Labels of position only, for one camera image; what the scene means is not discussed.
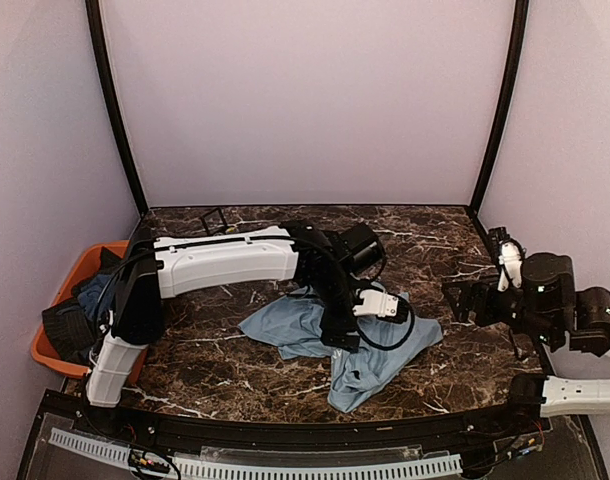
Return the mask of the light blue printed t-shirt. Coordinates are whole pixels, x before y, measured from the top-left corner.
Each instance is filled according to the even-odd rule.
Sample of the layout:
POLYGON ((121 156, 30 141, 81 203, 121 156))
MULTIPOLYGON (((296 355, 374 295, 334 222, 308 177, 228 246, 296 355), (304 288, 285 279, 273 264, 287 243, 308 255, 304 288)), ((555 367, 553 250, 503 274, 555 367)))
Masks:
POLYGON ((322 343, 323 303, 313 290, 298 289, 267 304, 239 324, 248 338, 278 348, 284 360, 297 357, 331 359, 328 403, 350 413, 383 390, 425 349, 443 340, 440 323, 416 315, 402 324, 374 316, 359 320, 366 339, 350 353, 322 343))

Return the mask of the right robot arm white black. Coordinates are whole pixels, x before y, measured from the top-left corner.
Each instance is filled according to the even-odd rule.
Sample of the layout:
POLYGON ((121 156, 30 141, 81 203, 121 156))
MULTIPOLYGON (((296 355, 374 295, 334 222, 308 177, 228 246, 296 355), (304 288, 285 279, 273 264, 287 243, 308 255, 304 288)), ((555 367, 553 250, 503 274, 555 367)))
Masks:
MULTIPOLYGON (((610 291, 575 287, 572 259, 539 252, 502 255, 498 273, 477 281, 443 284, 453 316, 479 327, 498 323, 545 345, 610 358, 610 291)), ((506 434, 519 432, 534 415, 610 415, 610 379, 578 380, 547 374, 512 379, 507 403, 495 413, 506 434)))

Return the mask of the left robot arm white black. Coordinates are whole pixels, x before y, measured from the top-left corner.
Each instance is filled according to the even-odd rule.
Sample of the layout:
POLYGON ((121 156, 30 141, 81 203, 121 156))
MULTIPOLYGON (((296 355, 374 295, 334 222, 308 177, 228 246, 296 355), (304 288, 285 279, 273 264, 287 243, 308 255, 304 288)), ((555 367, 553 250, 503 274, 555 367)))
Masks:
POLYGON ((397 299, 359 276, 384 258, 364 223, 335 232, 289 221, 238 234, 133 242, 108 282, 114 294, 101 317, 107 330, 86 378, 88 421, 105 436, 125 429, 125 412, 116 405, 142 351, 164 334, 163 300, 226 284, 294 281, 323 303, 323 343, 354 352, 359 318, 397 314, 397 299))

